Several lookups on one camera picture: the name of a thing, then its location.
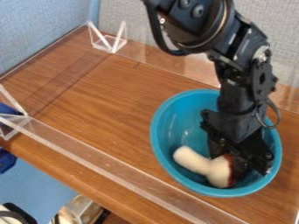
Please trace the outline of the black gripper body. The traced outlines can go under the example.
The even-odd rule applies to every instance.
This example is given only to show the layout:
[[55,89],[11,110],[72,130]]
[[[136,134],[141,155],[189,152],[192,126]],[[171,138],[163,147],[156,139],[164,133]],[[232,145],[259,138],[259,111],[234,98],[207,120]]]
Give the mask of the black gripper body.
[[272,168],[275,162],[275,154],[270,150],[270,146],[263,138],[263,129],[255,130],[243,140],[235,141],[228,135],[220,132],[212,126],[212,117],[218,114],[216,111],[204,109],[200,113],[203,121],[200,127],[207,134],[215,133],[228,140],[230,154],[234,157],[240,157],[247,161],[247,173],[256,171],[266,176]]

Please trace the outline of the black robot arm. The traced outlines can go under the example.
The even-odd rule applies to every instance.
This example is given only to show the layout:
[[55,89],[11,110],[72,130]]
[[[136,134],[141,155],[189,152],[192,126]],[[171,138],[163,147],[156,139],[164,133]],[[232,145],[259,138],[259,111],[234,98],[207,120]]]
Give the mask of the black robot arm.
[[234,186],[250,170],[270,173],[275,155],[264,140],[267,110],[276,91],[267,35],[235,9],[234,0],[141,0],[153,39],[175,56],[205,53],[220,84],[218,109],[203,110],[209,157],[180,147],[172,157],[218,188]]

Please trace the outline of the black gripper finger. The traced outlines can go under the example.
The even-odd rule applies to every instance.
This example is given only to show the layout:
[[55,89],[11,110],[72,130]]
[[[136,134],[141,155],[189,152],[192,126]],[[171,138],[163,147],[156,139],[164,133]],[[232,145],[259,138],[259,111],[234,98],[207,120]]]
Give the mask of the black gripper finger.
[[228,184],[234,186],[248,172],[248,162],[242,157],[231,156],[228,158]]
[[228,140],[219,134],[208,134],[209,157],[216,158],[230,153]]

